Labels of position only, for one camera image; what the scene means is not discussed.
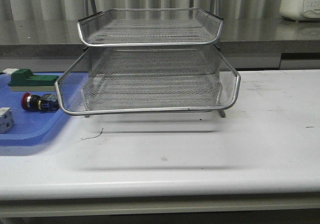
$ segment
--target tray support leg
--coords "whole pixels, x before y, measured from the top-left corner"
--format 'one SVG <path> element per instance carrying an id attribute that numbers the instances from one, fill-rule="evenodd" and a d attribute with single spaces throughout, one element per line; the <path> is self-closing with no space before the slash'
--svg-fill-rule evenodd
<path id="1" fill-rule="evenodd" d="M 226 117 L 226 112 L 224 110 L 218 110 L 218 113 L 220 117 L 225 118 Z"/>

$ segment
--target green component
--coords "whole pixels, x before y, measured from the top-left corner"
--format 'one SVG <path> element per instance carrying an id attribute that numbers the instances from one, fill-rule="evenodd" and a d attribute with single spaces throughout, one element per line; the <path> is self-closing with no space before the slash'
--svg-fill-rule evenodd
<path id="1" fill-rule="evenodd" d="M 11 74 L 8 86 L 54 86 L 57 75 L 34 75 L 30 69 L 22 68 Z"/>

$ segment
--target upper mesh tray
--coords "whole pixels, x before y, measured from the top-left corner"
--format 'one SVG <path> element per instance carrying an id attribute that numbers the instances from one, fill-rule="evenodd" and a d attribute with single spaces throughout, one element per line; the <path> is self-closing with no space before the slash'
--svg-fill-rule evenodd
<path id="1" fill-rule="evenodd" d="M 110 9 L 79 20 L 78 31 L 87 46 L 208 44 L 222 24 L 199 8 Z"/>

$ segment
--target white block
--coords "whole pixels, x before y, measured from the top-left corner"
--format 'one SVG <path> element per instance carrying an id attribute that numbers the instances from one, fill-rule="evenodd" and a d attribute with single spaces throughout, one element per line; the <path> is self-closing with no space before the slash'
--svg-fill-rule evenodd
<path id="1" fill-rule="evenodd" d="M 7 132 L 14 123 L 11 108 L 0 108 L 0 133 Z"/>
<path id="2" fill-rule="evenodd" d="M 13 72 L 16 72 L 19 70 L 18 68 L 6 68 L 3 73 L 6 73 L 7 75 L 11 75 Z"/>

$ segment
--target metal mesh tray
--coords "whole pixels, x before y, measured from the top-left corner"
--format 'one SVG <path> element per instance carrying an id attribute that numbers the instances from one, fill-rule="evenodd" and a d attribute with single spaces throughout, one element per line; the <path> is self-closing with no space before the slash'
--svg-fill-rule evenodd
<path id="1" fill-rule="evenodd" d="M 79 20 L 87 46 L 195 45 L 216 42 L 223 20 L 199 8 L 110 9 Z"/>
<path id="2" fill-rule="evenodd" d="M 214 45 L 90 48 L 55 83 L 70 115 L 231 107 L 239 74 Z"/>

